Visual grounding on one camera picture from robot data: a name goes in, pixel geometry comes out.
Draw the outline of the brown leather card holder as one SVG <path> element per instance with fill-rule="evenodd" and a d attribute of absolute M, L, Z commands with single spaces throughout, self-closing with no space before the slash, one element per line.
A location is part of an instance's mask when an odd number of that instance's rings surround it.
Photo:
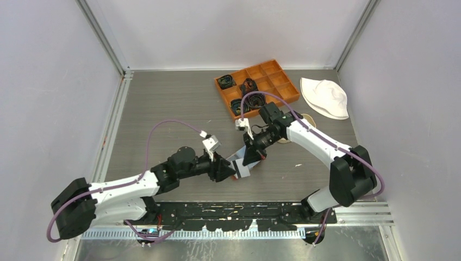
<path fill-rule="evenodd" d="M 243 165 L 245 151 L 246 146 L 243 146 L 226 159 L 231 163 L 230 167 L 235 170 L 235 174 L 232 176 L 234 180 L 249 177 L 251 175 L 251 170 L 260 163 L 260 161 L 257 161 L 248 165 Z"/>

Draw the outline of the beige oval card tray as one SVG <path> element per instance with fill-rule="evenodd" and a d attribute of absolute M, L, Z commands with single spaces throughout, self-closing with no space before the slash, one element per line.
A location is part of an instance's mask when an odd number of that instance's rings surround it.
<path fill-rule="evenodd" d="M 315 123 L 314 119 L 309 114 L 301 114 L 301 116 L 303 117 L 303 119 L 307 120 L 310 125 L 312 125 L 314 128 L 316 128 L 316 123 Z M 280 143 L 280 144 L 287 144 L 287 143 L 290 143 L 290 142 L 291 142 L 290 140 L 287 140 L 285 138 L 281 138 L 281 139 L 278 140 L 278 143 Z"/>

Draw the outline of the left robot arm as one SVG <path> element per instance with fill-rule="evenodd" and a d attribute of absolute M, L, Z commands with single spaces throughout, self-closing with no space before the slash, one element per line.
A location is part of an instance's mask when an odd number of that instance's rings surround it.
<path fill-rule="evenodd" d="M 211 181 L 221 182 L 235 173 L 231 163 L 216 152 L 199 157 L 194 149 L 181 147 L 139 175 L 104 183 L 77 178 L 51 203 L 47 239 L 52 243 L 71 239 L 105 222 L 153 224 L 159 216 L 153 196 L 177 188 L 182 179 L 207 174 Z"/>

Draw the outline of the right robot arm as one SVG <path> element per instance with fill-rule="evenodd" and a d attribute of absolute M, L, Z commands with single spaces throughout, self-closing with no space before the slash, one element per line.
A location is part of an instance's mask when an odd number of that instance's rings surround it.
<path fill-rule="evenodd" d="M 349 207 L 377 186 L 377 176 L 363 146 L 342 144 L 313 127 L 299 113 L 284 113 L 273 102 L 259 109 L 259 115 L 266 123 L 266 129 L 259 133 L 251 130 L 247 118 L 235 120 L 236 128 L 245 131 L 243 165 L 265 159 L 266 149 L 283 138 L 300 145 L 329 169 L 329 184 L 301 201 L 306 222 L 316 223 L 328 208 Z"/>

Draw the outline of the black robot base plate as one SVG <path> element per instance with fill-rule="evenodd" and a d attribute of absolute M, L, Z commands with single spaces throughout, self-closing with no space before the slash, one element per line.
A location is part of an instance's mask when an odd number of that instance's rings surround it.
<path fill-rule="evenodd" d="M 299 202 L 160 202 L 147 205 L 147 213 L 132 225 L 153 225 L 167 231 L 248 232 L 252 223 L 258 232 L 293 232 L 300 225 L 313 225 L 304 241 L 320 243 L 327 225 L 337 222 L 333 210 L 314 213 Z"/>

